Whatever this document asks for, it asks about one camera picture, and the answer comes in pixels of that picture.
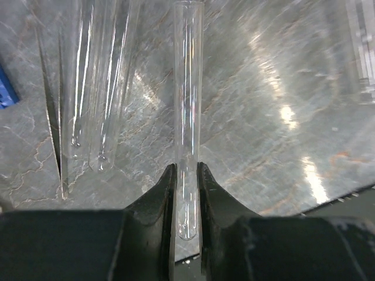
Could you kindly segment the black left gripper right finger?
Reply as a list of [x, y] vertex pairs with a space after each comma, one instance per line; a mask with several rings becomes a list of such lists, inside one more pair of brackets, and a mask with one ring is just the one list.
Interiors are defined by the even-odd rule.
[[348, 216], [262, 217], [197, 165], [207, 280], [373, 280], [374, 224]]

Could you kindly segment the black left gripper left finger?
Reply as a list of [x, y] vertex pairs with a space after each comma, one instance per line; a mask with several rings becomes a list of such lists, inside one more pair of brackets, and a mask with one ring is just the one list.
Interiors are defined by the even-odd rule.
[[1, 215], [2, 280], [172, 280], [176, 166], [118, 210]]

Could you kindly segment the clear glass test tube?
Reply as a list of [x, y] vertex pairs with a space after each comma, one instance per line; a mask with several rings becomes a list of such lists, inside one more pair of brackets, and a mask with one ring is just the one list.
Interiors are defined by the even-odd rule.
[[113, 167], [141, 1], [95, 1], [90, 150], [93, 171]]
[[92, 29], [94, 1], [67, 1], [63, 38], [62, 148], [69, 158], [80, 158], [87, 146], [87, 123], [93, 76]]
[[197, 234], [198, 187], [196, 169], [200, 158], [200, 120], [203, 71], [202, 1], [176, 1], [174, 28], [175, 162], [181, 206], [177, 233], [189, 241]]

